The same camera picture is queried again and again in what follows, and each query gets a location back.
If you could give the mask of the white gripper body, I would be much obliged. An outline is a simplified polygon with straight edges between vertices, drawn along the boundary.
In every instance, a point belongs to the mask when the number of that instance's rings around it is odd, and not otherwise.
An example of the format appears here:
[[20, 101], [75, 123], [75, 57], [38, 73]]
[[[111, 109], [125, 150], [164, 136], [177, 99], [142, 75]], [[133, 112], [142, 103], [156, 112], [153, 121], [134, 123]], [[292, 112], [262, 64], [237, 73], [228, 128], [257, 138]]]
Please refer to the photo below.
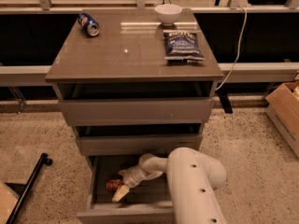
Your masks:
[[148, 173], [139, 166], [133, 166], [123, 172], [123, 183], [130, 189], [138, 186], [147, 177]]

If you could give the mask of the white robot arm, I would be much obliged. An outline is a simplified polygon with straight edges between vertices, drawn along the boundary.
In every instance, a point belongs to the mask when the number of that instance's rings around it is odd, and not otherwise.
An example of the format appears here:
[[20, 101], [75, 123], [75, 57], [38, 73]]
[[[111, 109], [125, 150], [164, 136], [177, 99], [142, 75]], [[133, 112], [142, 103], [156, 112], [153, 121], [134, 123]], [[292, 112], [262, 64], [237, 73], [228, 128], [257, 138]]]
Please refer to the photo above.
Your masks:
[[122, 181], [112, 198], [119, 202], [142, 181], [166, 174], [177, 224], [227, 224], [214, 189], [227, 180], [223, 164], [195, 149], [180, 147], [167, 158], [144, 154], [138, 164], [119, 171]]

